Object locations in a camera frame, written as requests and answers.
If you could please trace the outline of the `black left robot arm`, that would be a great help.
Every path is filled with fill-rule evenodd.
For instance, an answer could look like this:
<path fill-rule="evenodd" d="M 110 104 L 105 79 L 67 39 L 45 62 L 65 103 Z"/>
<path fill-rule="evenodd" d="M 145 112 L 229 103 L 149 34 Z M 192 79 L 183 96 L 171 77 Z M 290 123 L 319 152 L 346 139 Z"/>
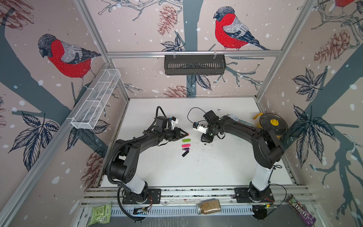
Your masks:
<path fill-rule="evenodd" d="M 128 193 L 139 203 L 150 201 L 150 205 L 145 207 L 146 212 L 150 211 L 153 198 L 148 193 L 148 184 L 136 174 L 139 157 L 151 147 L 162 146 L 161 142 L 164 140 L 169 143 L 189 136 L 186 131 L 176 127 L 176 124 L 177 119 L 167 117 L 163 109 L 158 106 L 153 123 L 143 131 L 143 135 L 126 141 L 117 140 L 105 159 L 103 172 L 110 183 L 118 186 L 117 203 L 122 212 L 135 223 L 141 223 L 145 217 L 129 214 L 122 206 L 121 193 Z"/>

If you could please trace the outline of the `black usb drive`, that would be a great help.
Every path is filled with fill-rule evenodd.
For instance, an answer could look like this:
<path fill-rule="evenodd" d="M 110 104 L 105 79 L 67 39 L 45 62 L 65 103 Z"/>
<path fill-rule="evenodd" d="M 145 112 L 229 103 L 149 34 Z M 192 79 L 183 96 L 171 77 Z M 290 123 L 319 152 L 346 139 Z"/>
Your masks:
<path fill-rule="evenodd" d="M 182 154 L 182 157 L 185 157 L 187 154 L 189 153 L 189 151 L 185 151 L 183 154 Z"/>

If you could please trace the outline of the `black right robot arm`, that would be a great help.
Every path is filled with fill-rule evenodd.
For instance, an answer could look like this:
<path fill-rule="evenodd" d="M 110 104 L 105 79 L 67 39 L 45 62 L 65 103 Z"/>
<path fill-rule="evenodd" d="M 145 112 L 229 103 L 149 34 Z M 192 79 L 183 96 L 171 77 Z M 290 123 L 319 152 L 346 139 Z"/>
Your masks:
<path fill-rule="evenodd" d="M 201 141 L 211 143 L 214 137 L 223 139 L 227 133 L 239 137 L 252 145 L 257 162 L 255 175 L 249 184 L 249 198 L 258 202 L 265 198 L 270 188 L 270 179 L 276 163 L 285 152 L 285 148 L 272 130 L 249 126 L 225 115 L 218 117 L 212 110 L 204 114 L 207 126 L 197 122 L 193 129 L 202 133 Z"/>

